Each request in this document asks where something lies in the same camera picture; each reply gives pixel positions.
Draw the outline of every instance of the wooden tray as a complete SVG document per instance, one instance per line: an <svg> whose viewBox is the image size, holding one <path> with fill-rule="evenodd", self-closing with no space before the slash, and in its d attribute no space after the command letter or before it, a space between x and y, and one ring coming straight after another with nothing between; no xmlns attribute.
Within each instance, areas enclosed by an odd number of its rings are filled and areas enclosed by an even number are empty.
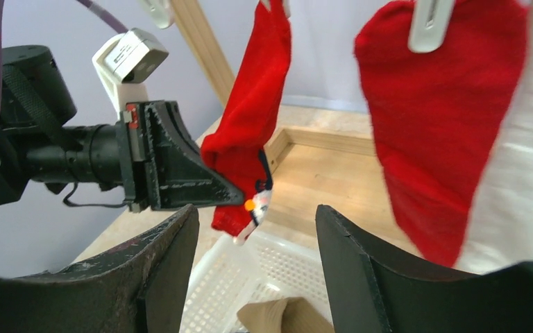
<svg viewBox="0 0 533 333"><path fill-rule="evenodd" d="M265 152L275 183L268 221L315 236L316 208L330 205L368 232L418 253L395 224L370 137L286 127Z"/></svg>

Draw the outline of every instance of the wooden post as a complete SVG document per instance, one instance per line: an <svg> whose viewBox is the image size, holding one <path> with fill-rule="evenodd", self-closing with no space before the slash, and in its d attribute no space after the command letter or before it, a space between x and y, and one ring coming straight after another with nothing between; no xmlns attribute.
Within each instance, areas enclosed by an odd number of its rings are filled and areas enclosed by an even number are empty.
<svg viewBox="0 0 533 333"><path fill-rule="evenodd" d="M203 9L198 0L171 0L171 5L180 33L225 107L235 77Z"/></svg>

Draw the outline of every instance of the thin black wire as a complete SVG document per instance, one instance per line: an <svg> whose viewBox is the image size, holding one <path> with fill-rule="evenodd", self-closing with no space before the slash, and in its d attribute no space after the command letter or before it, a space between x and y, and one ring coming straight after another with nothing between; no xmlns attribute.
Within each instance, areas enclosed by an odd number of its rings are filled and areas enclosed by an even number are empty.
<svg viewBox="0 0 533 333"><path fill-rule="evenodd" d="M78 189L78 183L75 182L72 184L72 190L65 196L62 200L67 207L104 207L104 208L122 208L125 207L125 203L120 204L108 204L108 203L73 203L70 201L70 197L74 195L74 192Z"/></svg>

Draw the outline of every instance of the white cloth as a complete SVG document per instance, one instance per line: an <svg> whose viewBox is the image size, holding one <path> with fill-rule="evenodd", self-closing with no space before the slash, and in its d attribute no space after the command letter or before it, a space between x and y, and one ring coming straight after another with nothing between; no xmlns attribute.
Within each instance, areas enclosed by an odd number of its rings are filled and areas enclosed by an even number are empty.
<svg viewBox="0 0 533 333"><path fill-rule="evenodd" d="M483 274L533 260L533 25L531 29L525 72L473 199L456 265L463 271Z"/></svg>

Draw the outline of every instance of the red cloth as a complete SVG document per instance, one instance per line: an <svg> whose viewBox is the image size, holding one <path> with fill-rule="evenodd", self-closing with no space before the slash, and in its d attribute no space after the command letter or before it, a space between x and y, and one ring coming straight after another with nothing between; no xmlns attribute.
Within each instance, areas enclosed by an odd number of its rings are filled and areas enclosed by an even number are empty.
<svg viewBox="0 0 533 333"><path fill-rule="evenodd" d="M375 147L397 224L431 262L452 266L527 51L516 0L457 0L446 39L407 48L414 2L393 1L355 40Z"/></svg>
<svg viewBox="0 0 533 333"><path fill-rule="evenodd" d="M260 223L252 208L260 206L264 212L268 206L252 201L272 186L262 149L275 130L290 64L291 29L282 0L271 1L270 11L259 1L226 110L215 134L201 145L203 161L244 193L245 205L217 207L212 222L214 229L234 237L249 223Z"/></svg>

